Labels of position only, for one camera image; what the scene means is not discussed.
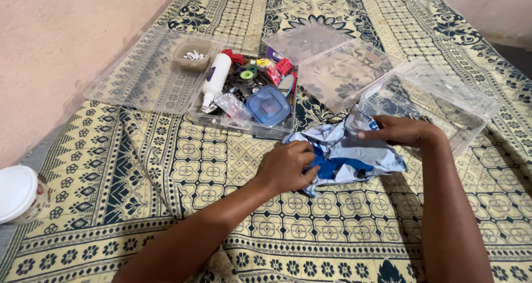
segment small plastic tub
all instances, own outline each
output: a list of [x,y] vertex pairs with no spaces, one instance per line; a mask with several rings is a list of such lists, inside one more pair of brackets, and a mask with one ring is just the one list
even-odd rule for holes
[[[184,58],[187,53],[192,53],[194,50],[198,54],[203,54],[204,57],[201,60],[189,60]],[[173,60],[177,66],[185,71],[190,72],[203,72],[209,66],[211,61],[213,47],[209,42],[202,41],[185,41],[177,47],[173,53]]]
[[0,170],[0,224],[26,224],[50,207],[50,190],[27,166]]

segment blue lid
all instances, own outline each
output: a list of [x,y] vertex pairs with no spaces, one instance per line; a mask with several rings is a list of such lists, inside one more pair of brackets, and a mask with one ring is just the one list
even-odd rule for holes
[[266,125],[276,125],[290,114],[290,103],[273,84],[249,96],[246,107],[258,122]]

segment green tape roll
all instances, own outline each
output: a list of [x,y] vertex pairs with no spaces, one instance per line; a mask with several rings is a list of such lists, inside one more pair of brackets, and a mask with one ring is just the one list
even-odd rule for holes
[[242,79],[245,79],[245,80],[248,80],[250,78],[253,78],[253,72],[247,70],[247,71],[243,71],[241,74],[240,74],[240,77]]
[[256,73],[256,72],[257,72],[257,66],[255,66],[255,65],[249,65],[249,66],[246,68],[246,70],[251,71],[251,72],[253,72],[253,73]]

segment white bottle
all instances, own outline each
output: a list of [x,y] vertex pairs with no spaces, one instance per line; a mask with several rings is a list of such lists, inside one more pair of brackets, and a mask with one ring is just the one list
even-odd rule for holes
[[203,96],[202,109],[206,110],[211,105],[215,96],[222,93],[223,84],[231,68],[231,58],[226,54],[218,54],[214,57],[212,67],[207,72],[207,78],[201,88]]

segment patterned bedsheet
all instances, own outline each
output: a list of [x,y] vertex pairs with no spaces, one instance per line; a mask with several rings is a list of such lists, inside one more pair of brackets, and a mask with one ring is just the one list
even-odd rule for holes
[[[496,281],[532,280],[532,83],[446,1],[174,0],[155,25],[232,35],[256,54],[263,34],[316,22],[404,60],[446,64],[503,104],[456,166]],[[298,94],[298,130],[345,116]],[[39,172],[54,190],[50,211],[17,228],[0,281],[109,282],[176,220],[251,179],[274,143],[195,126],[186,115],[85,101]],[[421,163],[400,152],[408,172],[268,201],[190,280],[425,280]]]

